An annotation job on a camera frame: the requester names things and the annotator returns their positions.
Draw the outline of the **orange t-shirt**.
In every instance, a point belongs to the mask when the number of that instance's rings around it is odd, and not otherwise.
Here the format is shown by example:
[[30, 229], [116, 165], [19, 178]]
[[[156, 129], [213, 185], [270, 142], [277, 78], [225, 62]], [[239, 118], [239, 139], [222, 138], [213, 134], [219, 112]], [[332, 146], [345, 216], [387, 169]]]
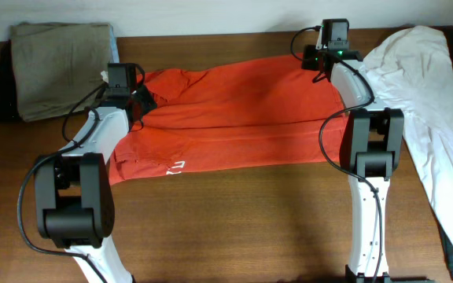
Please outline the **orange t-shirt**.
[[145, 75], [157, 108], [116, 146], [110, 182], [336, 160], [347, 120], [314, 77], [290, 55]]

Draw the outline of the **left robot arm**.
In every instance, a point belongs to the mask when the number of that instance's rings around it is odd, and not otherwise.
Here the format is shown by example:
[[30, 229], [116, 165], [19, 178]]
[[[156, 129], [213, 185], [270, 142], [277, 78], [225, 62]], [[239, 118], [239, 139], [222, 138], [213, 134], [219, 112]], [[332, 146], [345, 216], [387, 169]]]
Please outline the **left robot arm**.
[[76, 136], [37, 160], [26, 175], [35, 181], [37, 227], [72, 257], [89, 282], [132, 282], [112, 239], [115, 204], [106, 168], [115, 147], [157, 103], [134, 63], [110, 63], [107, 79], [90, 93], [88, 118]]

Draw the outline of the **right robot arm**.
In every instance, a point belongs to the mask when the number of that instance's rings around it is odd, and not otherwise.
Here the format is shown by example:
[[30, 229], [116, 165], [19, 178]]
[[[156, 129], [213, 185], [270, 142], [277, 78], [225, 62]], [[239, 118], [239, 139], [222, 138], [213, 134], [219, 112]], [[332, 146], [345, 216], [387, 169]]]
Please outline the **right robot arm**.
[[319, 39], [306, 46], [304, 69], [316, 71], [339, 92], [347, 115], [334, 168], [348, 176], [352, 195], [352, 250], [346, 265], [349, 282], [390, 282], [385, 255], [385, 206], [392, 175], [400, 161], [404, 116], [375, 97], [363, 57], [350, 48], [349, 22], [326, 19], [315, 31]]

